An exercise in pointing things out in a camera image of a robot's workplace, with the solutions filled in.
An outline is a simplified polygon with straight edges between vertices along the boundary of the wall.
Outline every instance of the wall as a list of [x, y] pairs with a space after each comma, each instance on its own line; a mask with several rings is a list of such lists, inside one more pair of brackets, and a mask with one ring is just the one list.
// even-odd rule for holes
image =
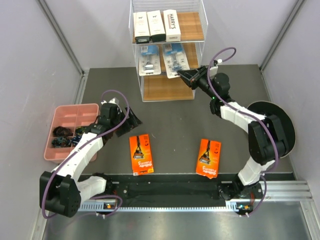
[[30, 238], [44, 148], [55, 108], [71, 104], [80, 80], [35, 0], [0, 9], [0, 239]]
[[292, 117], [297, 136], [290, 158], [320, 211], [319, 12], [318, 0], [305, 1], [264, 74], [272, 99]]
[[[82, 68], [133, 67], [130, 0], [46, 0]], [[203, 64], [234, 46], [230, 64], [261, 64], [292, 0], [203, 0], [209, 22]]]

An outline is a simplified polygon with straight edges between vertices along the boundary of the pink plastic tray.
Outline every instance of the pink plastic tray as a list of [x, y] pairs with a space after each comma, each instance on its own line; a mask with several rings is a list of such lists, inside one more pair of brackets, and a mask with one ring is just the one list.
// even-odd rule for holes
[[[53, 136], [53, 131], [56, 127], [62, 126], [69, 128], [73, 132], [73, 136], [75, 136], [77, 127], [90, 125], [96, 120], [98, 114], [99, 106], [95, 103], [58, 106], [55, 109], [50, 133], [46, 142], [44, 159], [59, 164], [66, 159], [70, 152], [75, 148], [74, 146], [62, 148], [54, 148], [52, 146], [52, 140], [55, 138]], [[96, 160], [96, 158], [97, 154], [95, 154], [90, 161], [92, 162]]]

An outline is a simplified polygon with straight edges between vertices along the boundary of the orange box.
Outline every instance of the orange box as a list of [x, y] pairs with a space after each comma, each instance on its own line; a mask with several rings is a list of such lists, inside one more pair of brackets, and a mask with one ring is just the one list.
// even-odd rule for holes
[[201, 139], [195, 172], [209, 179], [218, 176], [221, 142]]
[[131, 136], [129, 141], [133, 176], [153, 173], [149, 135]]

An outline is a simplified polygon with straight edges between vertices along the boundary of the gray tabletop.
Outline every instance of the gray tabletop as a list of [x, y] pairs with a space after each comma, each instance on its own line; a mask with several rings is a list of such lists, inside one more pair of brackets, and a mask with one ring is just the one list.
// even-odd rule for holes
[[[230, 78], [230, 96], [247, 107], [258, 100], [268, 100], [257, 65], [225, 65], [219, 72]], [[98, 152], [84, 174], [132, 174], [129, 137], [149, 134], [156, 174], [195, 173], [201, 139], [222, 143], [219, 173], [237, 173], [249, 159], [248, 135], [233, 123], [212, 115], [210, 98], [196, 90], [194, 100], [142, 102], [136, 69], [90, 69], [82, 103], [100, 103], [101, 94], [108, 89], [121, 91], [143, 124], [119, 138], [114, 136]], [[105, 96], [124, 100], [115, 94]], [[278, 173], [293, 172], [290, 160], [280, 160]]]

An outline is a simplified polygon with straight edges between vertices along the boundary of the shelf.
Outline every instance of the shelf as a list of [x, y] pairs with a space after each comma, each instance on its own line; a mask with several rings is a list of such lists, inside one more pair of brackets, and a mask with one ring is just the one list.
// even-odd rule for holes
[[[188, 59], [188, 64], [190, 69], [197, 69], [199, 67], [198, 64], [198, 57], [197, 57], [197, 50], [196, 44], [194, 42], [183, 43], [183, 48], [186, 54], [186, 58]], [[163, 56], [162, 47], [159, 46], [159, 55], [160, 55], [160, 65], [161, 65], [161, 72], [166, 72], [166, 66]]]
[[[205, 40], [205, 36], [203, 33], [200, 17], [198, 12], [178, 12], [178, 20], [181, 31], [181, 41], [175, 43], [187, 43], [187, 42], [203, 42]], [[136, 43], [135, 36], [133, 33], [133, 41], [132, 43]], [[166, 42], [149, 42], [138, 44], [141, 46], [144, 45], [153, 45], [153, 44], [165, 44]]]
[[167, 75], [144, 77], [143, 101], [193, 100], [194, 94], [180, 77]]

